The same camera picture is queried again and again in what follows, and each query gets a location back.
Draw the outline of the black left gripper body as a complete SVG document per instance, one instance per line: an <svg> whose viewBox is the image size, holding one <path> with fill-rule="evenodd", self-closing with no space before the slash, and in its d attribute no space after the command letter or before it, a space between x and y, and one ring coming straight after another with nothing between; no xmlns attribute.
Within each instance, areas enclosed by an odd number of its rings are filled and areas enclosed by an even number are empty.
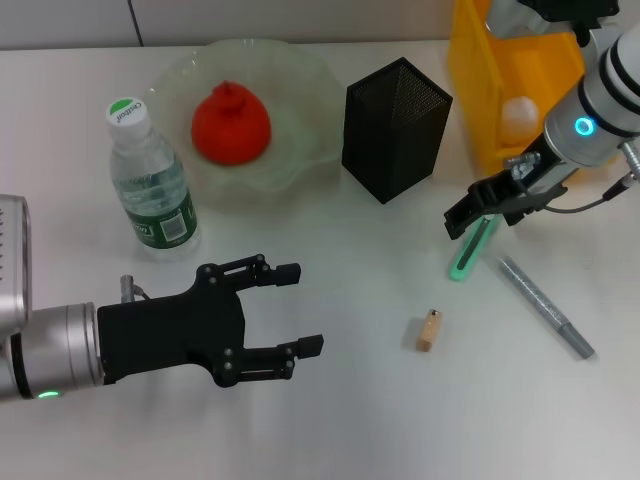
<svg viewBox="0 0 640 480"><path fill-rule="evenodd" d="M245 320L236 287L225 274L247 261L204 264L183 293L97 310L104 383L193 364L214 383L240 382Z"/></svg>

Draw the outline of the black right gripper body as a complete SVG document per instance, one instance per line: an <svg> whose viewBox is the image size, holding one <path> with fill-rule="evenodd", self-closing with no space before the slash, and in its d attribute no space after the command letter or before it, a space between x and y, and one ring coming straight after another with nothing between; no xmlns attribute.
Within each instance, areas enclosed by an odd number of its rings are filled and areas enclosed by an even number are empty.
<svg viewBox="0 0 640 480"><path fill-rule="evenodd" d="M583 162L583 142L576 135L567 138L539 135L525 153L538 153L539 162L520 180L516 180L510 171L502 170L472 184L466 196L467 213L515 211L526 199L519 183L534 196L551 192Z"/></svg>

